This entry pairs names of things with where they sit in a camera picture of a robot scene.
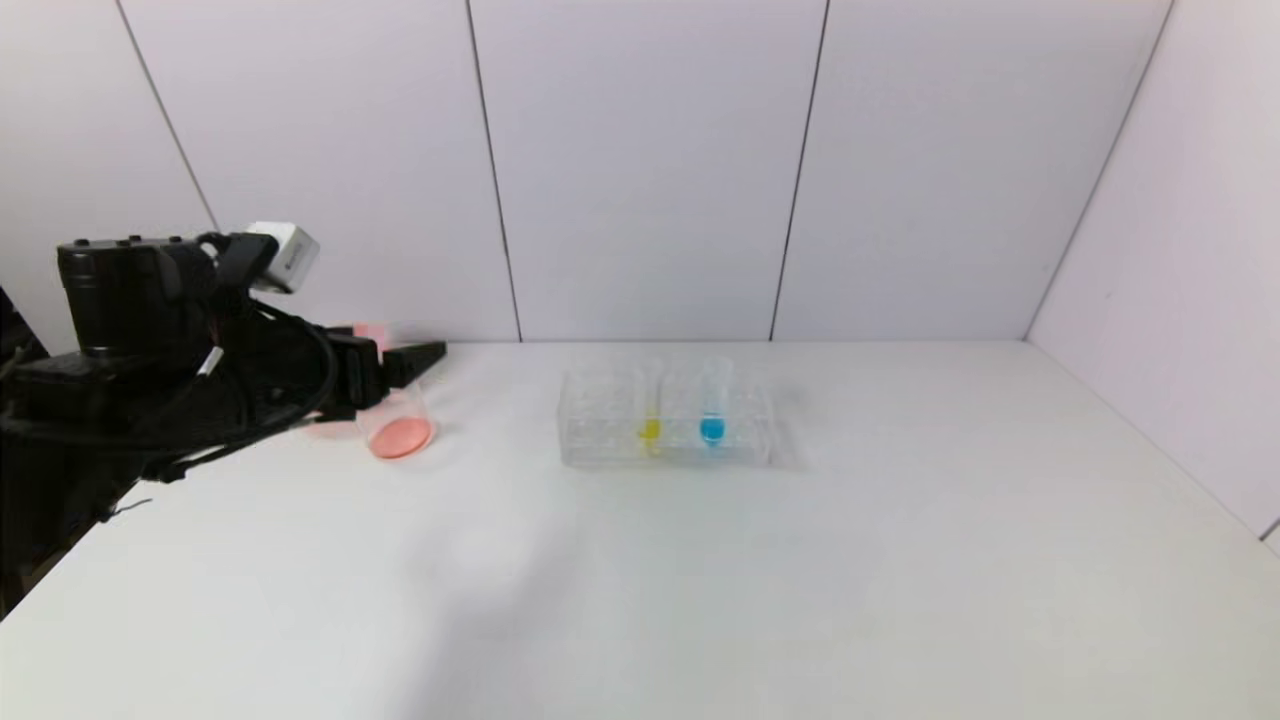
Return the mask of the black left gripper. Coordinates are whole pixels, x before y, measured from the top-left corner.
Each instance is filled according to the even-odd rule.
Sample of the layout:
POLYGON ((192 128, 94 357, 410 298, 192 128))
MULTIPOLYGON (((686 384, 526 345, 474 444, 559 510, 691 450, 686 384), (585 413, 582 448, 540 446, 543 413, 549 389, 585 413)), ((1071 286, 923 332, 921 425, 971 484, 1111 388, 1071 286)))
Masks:
POLYGON ((348 329, 264 325, 244 351, 244 380, 260 413, 314 401, 320 421, 352 421, 387 397, 387 386, 411 387, 447 354, 445 341, 430 341, 388 348, 380 364, 375 341, 348 329))

